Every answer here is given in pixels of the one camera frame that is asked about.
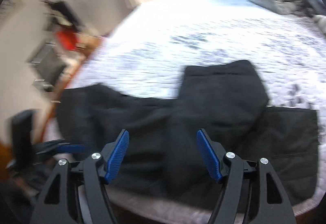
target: bed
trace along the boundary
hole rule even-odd
[[[311,199],[326,191],[326,39],[313,20],[278,15],[248,0],[155,0],[139,6],[103,41],[68,88],[103,83],[137,97],[175,98],[186,65],[247,59],[262,79],[270,105],[319,110],[319,171]],[[60,138],[55,120],[45,140]],[[110,200],[163,223],[207,223],[211,212],[108,187]],[[86,223],[91,223],[80,190]],[[235,223],[241,223],[239,214]]]

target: black pants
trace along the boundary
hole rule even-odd
[[[57,119],[64,138],[91,147],[77,159],[129,131],[118,187],[212,209],[220,187],[197,148],[196,132],[204,128],[242,159],[268,158],[296,204],[315,190],[316,112],[266,108],[267,102],[257,73],[243,60],[187,67],[177,99],[135,98],[103,85],[65,90]]]

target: blue gripper pad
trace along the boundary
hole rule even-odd
[[[222,179],[220,161],[218,160],[211,144],[210,139],[206,138],[206,135],[202,130],[197,132],[197,145],[200,153],[204,159],[206,168],[211,178],[219,182]]]
[[[121,162],[126,154],[128,145],[129,145],[129,133],[128,131],[124,131],[122,134],[118,136],[114,144],[114,149],[108,159],[105,180],[107,183],[110,183],[113,179],[115,179],[118,175],[119,168],[121,166]]]

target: silver screw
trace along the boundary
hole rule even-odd
[[[227,152],[226,157],[233,159],[235,157],[235,154],[233,152]]]
[[[267,163],[268,163],[268,159],[266,159],[266,158],[261,158],[261,159],[260,159],[260,162],[261,162],[262,164],[267,164]]]
[[[101,157],[101,154],[98,153],[98,152],[92,154],[92,159],[94,159],[94,160],[97,160],[97,159],[99,159],[100,157]]]
[[[67,163],[66,159],[61,159],[61,160],[58,161],[59,165],[65,165],[66,163]]]

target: red object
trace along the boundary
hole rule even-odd
[[[61,46],[66,50],[75,50],[77,37],[76,33],[69,28],[62,28],[62,30],[57,31],[57,39],[60,42]]]

